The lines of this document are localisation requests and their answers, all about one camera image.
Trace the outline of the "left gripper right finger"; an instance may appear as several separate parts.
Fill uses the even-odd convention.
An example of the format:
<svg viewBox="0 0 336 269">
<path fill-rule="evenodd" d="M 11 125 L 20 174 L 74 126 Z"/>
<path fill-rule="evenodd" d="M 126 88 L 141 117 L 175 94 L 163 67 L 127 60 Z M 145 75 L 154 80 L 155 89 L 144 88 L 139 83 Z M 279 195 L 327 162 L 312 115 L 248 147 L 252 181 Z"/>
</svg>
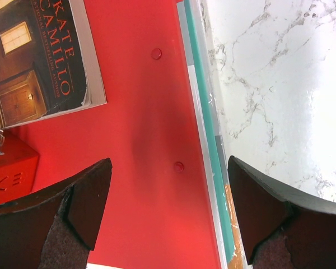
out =
<svg viewBox="0 0 336 269">
<path fill-rule="evenodd" d="M 336 268 L 336 203 L 230 156 L 228 179 L 247 263 L 254 268 Z"/>
</svg>

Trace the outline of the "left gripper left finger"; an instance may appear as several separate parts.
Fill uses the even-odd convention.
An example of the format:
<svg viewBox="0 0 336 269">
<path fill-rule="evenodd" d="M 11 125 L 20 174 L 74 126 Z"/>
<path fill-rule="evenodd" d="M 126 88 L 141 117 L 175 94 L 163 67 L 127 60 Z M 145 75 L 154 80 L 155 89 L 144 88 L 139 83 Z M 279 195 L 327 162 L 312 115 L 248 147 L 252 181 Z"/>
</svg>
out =
<svg viewBox="0 0 336 269">
<path fill-rule="evenodd" d="M 86 268 L 95 249 L 112 163 L 0 205 L 0 268 Z"/>
</svg>

